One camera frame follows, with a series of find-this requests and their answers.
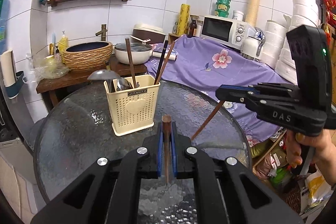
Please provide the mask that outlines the brown wooden chopstick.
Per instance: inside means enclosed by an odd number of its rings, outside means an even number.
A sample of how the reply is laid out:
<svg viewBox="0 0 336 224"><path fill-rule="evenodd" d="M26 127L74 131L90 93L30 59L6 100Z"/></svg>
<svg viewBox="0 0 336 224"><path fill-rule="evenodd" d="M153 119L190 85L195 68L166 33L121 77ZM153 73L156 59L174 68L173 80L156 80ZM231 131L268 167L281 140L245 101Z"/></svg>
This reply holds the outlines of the brown wooden chopstick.
<svg viewBox="0 0 336 224"><path fill-rule="evenodd" d="M134 65L133 65L133 59L132 59L132 54L131 54L131 46L130 46L129 38L125 39L125 43L126 43L127 56L128 56L128 59L129 59L131 77L132 77L132 81L133 81L133 87L137 88L137 81L135 79L135 71L134 71Z"/></svg>
<svg viewBox="0 0 336 224"><path fill-rule="evenodd" d="M213 119L215 114L220 110L220 108L224 105L225 101L219 101L217 106L214 108L214 110L210 113L210 115L206 118L206 120L202 123L202 125L198 128L198 130L195 132L195 134L191 137L191 140L194 140L208 125L208 123Z"/></svg>
<svg viewBox="0 0 336 224"><path fill-rule="evenodd" d="M162 67L161 67L161 70L159 71L159 75L158 75L158 77L157 77L157 79L155 81L155 85L159 83L159 81L160 81L160 79L162 77L162 74L163 74L163 72L165 70L165 67L166 67L168 61L169 61L169 57L170 57L170 55L171 55L171 53L172 53L172 51L174 49L174 46L175 46L175 41L173 41L172 44L171 44L171 47L170 47L170 49L168 51L168 54L167 54L167 57L165 58L165 61L164 61L163 65L162 65Z"/></svg>
<svg viewBox="0 0 336 224"><path fill-rule="evenodd" d="M169 160L170 160L170 135L171 135L171 116L162 116L162 133L163 133L163 150L164 150L164 167L165 167L165 182L169 183Z"/></svg>

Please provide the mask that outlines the small steel spoon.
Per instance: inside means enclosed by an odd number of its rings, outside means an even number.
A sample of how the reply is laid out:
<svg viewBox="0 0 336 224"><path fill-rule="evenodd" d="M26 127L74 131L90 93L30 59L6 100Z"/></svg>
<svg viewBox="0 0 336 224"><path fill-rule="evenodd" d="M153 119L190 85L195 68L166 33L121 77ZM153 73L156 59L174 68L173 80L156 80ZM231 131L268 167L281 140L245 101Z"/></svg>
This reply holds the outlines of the small steel spoon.
<svg viewBox="0 0 336 224"><path fill-rule="evenodd" d="M125 78L118 78L117 79L117 91L133 89L131 83L126 80Z"/></svg>

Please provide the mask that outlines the black chopstick gold tip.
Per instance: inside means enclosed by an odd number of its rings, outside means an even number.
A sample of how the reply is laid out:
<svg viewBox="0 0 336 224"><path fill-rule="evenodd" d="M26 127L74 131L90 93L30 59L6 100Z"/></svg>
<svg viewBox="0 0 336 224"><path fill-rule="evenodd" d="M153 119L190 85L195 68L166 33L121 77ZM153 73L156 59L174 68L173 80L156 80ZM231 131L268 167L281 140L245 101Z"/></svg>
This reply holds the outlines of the black chopstick gold tip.
<svg viewBox="0 0 336 224"><path fill-rule="evenodd" d="M163 44L163 49L162 49L161 57L160 57L159 64L158 64L158 68L157 68L157 73L156 73L156 75L155 75L155 81L154 81L154 84L155 84L155 85L156 85L157 82L158 82L159 73L160 73L160 71L161 71L161 67L162 67L163 61L164 61L164 59L165 59L165 53L166 53L166 49L167 49L168 43L169 43L169 41L168 41L168 40L165 40L165 43Z"/></svg>

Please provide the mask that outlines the steel slotted skimmer ladle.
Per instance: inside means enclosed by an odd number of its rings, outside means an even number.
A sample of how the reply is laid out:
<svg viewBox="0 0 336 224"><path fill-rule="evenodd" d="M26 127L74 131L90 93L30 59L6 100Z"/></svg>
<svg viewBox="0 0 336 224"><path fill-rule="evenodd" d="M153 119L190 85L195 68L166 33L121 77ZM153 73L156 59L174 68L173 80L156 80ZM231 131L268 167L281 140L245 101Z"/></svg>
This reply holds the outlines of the steel slotted skimmer ladle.
<svg viewBox="0 0 336 224"><path fill-rule="evenodd" d="M107 84L108 84L109 92L112 93L112 92L116 91L113 84L112 84L113 80L114 79L120 79L120 78L121 78L120 75L117 74L114 71L107 70L107 69L100 69L100 70L92 72L89 75L88 80L90 80L90 81L106 81Z"/></svg>

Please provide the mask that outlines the cream perforated utensil holder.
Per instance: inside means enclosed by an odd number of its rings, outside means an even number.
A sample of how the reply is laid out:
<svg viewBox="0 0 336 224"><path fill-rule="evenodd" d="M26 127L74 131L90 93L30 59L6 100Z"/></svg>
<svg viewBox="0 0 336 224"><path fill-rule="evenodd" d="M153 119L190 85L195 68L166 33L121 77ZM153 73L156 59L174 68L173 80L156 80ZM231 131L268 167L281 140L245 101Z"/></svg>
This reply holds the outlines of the cream perforated utensil holder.
<svg viewBox="0 0 336 224"><path fill-rule="evenodd" d="M160 84L151 75L136 76L138 88L108 92L104 82L112 129L116 136L124 136L154 126L154 114Z"/></svg>

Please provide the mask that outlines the purple floral cloth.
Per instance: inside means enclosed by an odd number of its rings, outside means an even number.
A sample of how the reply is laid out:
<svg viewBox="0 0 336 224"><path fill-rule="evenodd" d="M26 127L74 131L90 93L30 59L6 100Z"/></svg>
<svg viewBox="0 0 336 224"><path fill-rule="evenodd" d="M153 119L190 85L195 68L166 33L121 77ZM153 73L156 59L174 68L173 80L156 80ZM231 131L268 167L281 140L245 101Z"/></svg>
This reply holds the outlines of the purple floral cloth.
<svg viewBox="0 0 336 224"><path fill-rule="evenodd" d="M285 83L271 67L248 60L236 51L211 39L188 38L176 40L173 47L176 60L168 61L163 80L194 88L212 99L221 85L250 86L258 83ZM245 132L249 145L265 141L274 135L278 126L257 119L256 114L241 103L224 105Z"/></svg>

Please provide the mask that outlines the white microwave oven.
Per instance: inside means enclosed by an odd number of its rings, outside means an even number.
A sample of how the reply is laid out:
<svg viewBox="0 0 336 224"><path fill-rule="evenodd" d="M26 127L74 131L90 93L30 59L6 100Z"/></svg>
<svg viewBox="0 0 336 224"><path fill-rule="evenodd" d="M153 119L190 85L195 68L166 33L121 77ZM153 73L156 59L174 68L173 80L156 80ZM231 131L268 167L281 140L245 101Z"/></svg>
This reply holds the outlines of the white microwave oven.
<svg viewBox="0 0 336 224"><path fill-rule="evenodd" d="M213 39L227 47L241 50L243 42L253 37L256 28L247 22L220 16L204 16L201 38Z"/></svg>

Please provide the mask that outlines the white cooking pot with lid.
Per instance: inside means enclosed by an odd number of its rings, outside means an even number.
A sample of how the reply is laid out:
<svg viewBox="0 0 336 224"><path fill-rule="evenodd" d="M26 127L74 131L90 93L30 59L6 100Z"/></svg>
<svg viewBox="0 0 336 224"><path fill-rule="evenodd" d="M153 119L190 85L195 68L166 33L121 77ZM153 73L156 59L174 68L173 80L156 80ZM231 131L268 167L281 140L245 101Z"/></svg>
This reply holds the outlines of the white cooking pot with lid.
<svg viewBox="0 0 336 224"><path fill-rule="evenodd" d="M134 65L146 63L151 57L161 58L162 48L157 45L130 43L130 50ZM114 54L120 63L129 65L126 43L118 43L114 46Z"/></svg>

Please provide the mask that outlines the dark brown glass bottle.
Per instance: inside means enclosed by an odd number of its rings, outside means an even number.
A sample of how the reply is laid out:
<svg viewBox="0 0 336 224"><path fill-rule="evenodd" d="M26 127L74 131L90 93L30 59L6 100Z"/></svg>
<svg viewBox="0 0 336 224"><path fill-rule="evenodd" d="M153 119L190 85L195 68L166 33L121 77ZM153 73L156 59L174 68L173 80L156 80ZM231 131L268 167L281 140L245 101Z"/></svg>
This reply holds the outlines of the dark brown glass bottle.
<svg viewBox="0 0 336 224"><path fill-rule="evenodd" d="M196 31L197 31L197 19L194 16L192 16L191 17L191 22L190 22L190 25L189 25L188 37L189 38L194 37Z"/></svg>

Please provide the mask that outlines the yellow wrap roll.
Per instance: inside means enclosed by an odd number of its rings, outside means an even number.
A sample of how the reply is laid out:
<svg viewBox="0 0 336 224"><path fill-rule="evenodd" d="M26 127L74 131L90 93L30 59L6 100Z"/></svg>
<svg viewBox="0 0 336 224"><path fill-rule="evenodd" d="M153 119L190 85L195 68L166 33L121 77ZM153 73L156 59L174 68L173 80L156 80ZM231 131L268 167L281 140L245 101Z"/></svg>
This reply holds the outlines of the yellow wrap roll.
<svg viewBox="0 0 336 224"><path fill-rule="evenodd" d="M187 33L189 26L190 5L181 4L181 9L178 18L177 35L183 35Z"/></svg>

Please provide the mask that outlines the green instant noodle cups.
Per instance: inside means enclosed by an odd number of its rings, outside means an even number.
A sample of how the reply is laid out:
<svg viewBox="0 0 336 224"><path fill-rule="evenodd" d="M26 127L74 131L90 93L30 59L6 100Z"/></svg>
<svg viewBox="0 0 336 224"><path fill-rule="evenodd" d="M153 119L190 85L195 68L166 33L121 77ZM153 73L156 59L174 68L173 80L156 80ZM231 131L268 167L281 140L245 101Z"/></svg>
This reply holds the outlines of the green instant noodle cups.
<svg viewBox="0 0 336 224"><path fill-rule="evenodd" d="M228 18L231 0L217 0L215 3L215 16Z"/></svg>

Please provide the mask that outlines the tall paper cup stack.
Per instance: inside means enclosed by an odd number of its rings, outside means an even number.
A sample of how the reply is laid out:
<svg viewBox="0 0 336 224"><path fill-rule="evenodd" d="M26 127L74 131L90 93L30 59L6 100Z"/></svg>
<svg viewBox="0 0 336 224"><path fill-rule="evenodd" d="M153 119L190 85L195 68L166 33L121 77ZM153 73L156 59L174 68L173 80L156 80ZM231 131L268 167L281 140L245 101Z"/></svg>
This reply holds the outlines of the tall paper cup stack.
<svg viewBox="0 0 336 224"><path fill-rule="evenodd" d="M260 0L249 0L248 1L245 21L252 27L256 26L259 5L260 5Z"/></svg>

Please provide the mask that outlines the brown rice cooker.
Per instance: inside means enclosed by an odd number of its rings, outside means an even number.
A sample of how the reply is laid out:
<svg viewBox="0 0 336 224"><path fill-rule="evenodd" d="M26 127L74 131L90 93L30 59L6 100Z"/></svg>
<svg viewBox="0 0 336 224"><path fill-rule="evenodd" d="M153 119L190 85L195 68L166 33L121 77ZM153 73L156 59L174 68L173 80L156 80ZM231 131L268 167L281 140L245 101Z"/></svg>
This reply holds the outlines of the brown rice cooker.
<svg viewBox="0 0 336 224"><path fill-rule="evenodd" d="M135 24L132 35L141 40L150 39L150 41L147 42L148 44L163 43L166 37L162 28L145 23Z"/></svg>

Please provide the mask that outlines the stacked white bowls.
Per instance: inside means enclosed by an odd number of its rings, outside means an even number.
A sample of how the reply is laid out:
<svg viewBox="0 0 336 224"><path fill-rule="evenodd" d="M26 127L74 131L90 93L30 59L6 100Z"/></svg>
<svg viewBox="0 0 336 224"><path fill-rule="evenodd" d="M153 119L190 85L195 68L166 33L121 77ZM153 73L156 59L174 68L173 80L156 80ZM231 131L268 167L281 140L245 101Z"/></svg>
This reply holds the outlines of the stacked white bowls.
<svg viewBox="0 0 336 224"><path fill-rule="evenodd" d="M265 44L262 47L260 61L286 79L297 84L297 69L294 61L290 35L299 27L315 27L319 25L319 10L316 0L292 0L293 15L289 17L289 26L284 27L269 20L265 30Z"/></svg>

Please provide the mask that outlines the woven-pattern basin sink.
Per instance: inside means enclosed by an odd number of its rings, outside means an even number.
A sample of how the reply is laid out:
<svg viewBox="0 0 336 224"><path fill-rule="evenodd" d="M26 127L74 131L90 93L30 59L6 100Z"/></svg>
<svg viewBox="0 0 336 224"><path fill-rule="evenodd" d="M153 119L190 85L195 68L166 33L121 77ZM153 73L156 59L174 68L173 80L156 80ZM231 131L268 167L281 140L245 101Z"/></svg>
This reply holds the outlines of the woven-pattern basin sink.
<svg viewBox="0 0 336 224"><path fill-rule="evenodd" d="M89 42L66 48L62 53L65 65L75 72L91 71L103 67L112 55L110 42Z"/></svg>

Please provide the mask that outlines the bronze faucet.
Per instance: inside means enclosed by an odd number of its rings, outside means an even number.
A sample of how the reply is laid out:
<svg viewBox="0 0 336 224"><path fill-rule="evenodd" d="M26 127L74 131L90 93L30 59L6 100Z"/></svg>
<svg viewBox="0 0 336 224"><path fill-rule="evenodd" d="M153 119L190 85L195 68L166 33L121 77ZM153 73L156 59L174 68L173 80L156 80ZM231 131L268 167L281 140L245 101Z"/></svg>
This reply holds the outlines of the bronze faucet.
<svg viewBox="0 0 336 224"><path fill-rule="evenodd" d="M101 30L96 32L96 36L101 36L101 41L105 42L106 41L106 34L108 32L108 29L106 27L106 24L101 25Z"/></svg>

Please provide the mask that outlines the wooden sink counter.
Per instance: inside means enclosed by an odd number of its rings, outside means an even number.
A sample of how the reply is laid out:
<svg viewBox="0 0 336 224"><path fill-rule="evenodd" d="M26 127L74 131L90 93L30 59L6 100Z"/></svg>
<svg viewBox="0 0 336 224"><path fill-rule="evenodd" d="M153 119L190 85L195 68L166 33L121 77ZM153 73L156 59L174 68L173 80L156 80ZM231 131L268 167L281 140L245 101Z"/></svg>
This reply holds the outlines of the wooden sink counter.
<svg viewBox="0 0 336 224"><path fill-rule="evenodd" d="M110 69L117 72L122 77L130 76L129 65L118 62L115 56L110 58L108 67L110 67ZM67 88L69 86L76 86L87 83L87 78L91 73L92 72L90 71L70 71L65 76L58 79L43 79L38 83L36 91L38 94L42 95L46 108L48 111L50 111L59 103L59 101L61 101L57 97L57 90Z"/></svg>

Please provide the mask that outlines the clear plastic bag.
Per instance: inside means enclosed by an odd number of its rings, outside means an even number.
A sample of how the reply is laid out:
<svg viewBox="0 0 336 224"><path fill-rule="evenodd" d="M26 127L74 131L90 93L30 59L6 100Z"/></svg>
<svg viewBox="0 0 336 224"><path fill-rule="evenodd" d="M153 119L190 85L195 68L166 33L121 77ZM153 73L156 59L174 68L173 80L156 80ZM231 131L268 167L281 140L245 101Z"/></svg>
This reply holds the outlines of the clear plastic bag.
<svg viewBox="0 0 336 224"><path fill-rule="evenodd" d="M26 54L29 62L26 80L28 83L39 83L41 80L54 80L65 76L70 69L65 66L58 57L49 55L43 57L41 55Z"/></svg>

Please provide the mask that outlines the yellow soap bottle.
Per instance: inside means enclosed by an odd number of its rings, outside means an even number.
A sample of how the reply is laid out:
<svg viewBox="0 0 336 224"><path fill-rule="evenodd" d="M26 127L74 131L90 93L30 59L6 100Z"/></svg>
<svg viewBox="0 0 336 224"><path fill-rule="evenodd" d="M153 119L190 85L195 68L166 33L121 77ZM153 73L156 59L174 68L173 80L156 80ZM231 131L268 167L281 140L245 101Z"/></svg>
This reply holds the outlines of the yellow soap bottle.
<svg viewBox="0 0 336 224"><path fill-rule="evenodd" d="M68 37L66 36L65 31L62 31L62 37L58 42L58 49L61 54L68 48Z"/></svg>

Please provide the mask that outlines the paper cup stack holder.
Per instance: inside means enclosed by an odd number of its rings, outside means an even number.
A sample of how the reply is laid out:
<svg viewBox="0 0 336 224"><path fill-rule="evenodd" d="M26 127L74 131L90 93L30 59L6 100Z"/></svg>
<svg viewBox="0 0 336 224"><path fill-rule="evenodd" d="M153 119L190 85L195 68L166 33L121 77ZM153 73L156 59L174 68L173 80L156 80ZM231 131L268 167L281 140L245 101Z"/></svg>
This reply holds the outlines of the paper cup stack holder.
<svg viewBox="0 0 336 224"><path fill-rule="evenodd" d="M26 83L26 79L24 71L16 71L12 50L1 54L1 71L7 96L9 99L14 99Z"/></svg>

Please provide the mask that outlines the blue water jug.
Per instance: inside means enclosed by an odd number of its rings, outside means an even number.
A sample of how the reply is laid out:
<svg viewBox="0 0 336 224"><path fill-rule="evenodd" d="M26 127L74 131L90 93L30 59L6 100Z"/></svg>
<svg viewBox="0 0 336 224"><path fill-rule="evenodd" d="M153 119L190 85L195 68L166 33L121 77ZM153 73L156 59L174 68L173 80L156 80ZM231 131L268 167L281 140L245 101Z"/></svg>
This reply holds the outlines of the blue water jug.
<svg viewBox="0 0 336 224"><path fill-rule="evenodd" d="M7 51L6 42L6 22L9 18L10 0L1 0L1 18L0 18L0 54Z"/></svg>

